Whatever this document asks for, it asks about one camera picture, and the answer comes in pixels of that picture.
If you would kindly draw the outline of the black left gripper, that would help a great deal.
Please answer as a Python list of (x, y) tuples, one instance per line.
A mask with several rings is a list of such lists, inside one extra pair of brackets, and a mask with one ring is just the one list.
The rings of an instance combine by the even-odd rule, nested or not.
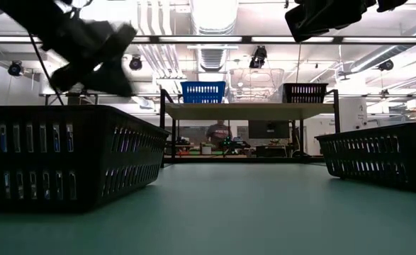
[[(123, 69), (122, 58), (111, 58), (107, 21), (60, 19), (43, 23), (43, 50), (52, 51), (64, 62), (53, 72), (49, 83), (61, 92), (82, 84), (85, 89), (120, 97), (134, 95), (134, 87)], [(103, 64), (87, 75), (87, 69)]]

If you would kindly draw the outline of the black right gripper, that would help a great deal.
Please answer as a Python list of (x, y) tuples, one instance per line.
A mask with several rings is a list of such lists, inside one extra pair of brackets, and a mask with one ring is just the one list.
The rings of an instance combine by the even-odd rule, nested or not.
[(287, 11), (285, 19), (297, 42), (341, 30), (361, 20), (376, 0), (295, 0), (297, 6)]

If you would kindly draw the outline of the black slotted plastic basket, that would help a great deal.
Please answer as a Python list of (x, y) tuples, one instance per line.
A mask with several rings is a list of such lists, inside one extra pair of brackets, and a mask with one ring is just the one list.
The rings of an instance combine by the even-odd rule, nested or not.
[(283, 85), (286, 103), (323, 103), (327, 83), (285, 83)]
[(316, 137), (331, 176), (416, 191), (416, 122)]
[(167, 132), (103, 105), (0, 106), (0, 212), (81, 213), (154, 182)]

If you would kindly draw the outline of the clear plastic bin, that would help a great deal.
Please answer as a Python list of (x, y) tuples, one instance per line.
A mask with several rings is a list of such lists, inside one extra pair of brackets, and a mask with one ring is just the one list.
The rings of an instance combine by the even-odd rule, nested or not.
[(231, 69), (225, 97), (229, 103), (281, 103), (284, 74), (279, 68)]

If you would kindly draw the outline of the blue slotted plastic basket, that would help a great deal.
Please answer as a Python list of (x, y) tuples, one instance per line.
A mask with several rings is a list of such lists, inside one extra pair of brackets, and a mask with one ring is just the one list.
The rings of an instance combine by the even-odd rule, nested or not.
[(222, 103), (225, 85), (224, 81), (183, 81), (184, 103)]

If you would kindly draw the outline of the white room pillar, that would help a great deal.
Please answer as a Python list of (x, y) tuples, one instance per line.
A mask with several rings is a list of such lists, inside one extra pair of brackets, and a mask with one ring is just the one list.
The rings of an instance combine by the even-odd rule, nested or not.
[(367, 128), (367, 105), (365, 98), (341, 98), (339, 100), (339, 143), (346, 157), (363, 149), (362, 140)]

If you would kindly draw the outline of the person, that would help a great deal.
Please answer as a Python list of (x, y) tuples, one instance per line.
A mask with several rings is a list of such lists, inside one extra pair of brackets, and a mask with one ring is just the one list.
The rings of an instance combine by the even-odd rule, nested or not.
[(231, 137), (231, 128), (225, 124), (224, 120), (217, 120), (216, 123), (208, 127), (206, 132), (206, 141), (216, 147), (219, 147), (222, 142)]

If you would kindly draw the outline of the teal table mat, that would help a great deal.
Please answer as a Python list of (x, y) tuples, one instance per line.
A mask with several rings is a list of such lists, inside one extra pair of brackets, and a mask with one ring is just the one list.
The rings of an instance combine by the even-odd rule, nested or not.
[(416, 255), (416, 193), (316, 164), (177, 164), (86, 214), (0, 214), (0, 255)]

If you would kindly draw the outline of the black background rig frame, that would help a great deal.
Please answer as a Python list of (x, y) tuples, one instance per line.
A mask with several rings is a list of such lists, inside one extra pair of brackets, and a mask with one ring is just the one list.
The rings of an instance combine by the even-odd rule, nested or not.
[(64, 105), (97, 105), (99, 103), (99, 95), (94, 93), (63, 93), (56, 95), (53, 93), (50, 94), (40, 94), (40, 97), (45, 99), (45, 105), (57, 105), (60, 104), (59, 98)]

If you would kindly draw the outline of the wooden shelf black metal frame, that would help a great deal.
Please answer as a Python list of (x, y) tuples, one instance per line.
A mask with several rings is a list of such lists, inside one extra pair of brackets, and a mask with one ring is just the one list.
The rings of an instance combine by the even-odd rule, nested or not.
[(159, 126), (165, 127), (165, 117), (172, 119), (172, 153), (163, 158), (166, 164), (183, 163), (239, 163), (239, 164), (305, 164), (315, 160), (311, 157), (296, 158), (246, 158), (246, 157), (177, 157), (176, 128), (179, 120), (297, 120), (299, 122), (300, 151), (303, 151), (303, 121), (323, 113), (335, 117), (335, 132), (341, 131), (339, 118), (339, 92), (328, 92), (334, 96), (333, 103), (175, 103), (165, 89), (160, 90)]

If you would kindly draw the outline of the black wall monitor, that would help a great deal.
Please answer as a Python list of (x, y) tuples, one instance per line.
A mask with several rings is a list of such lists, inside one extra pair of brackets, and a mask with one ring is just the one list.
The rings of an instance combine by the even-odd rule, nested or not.
[(276, 120), (250, 120), (251, 139), (286, 139), (290, 137), (289, 122)]

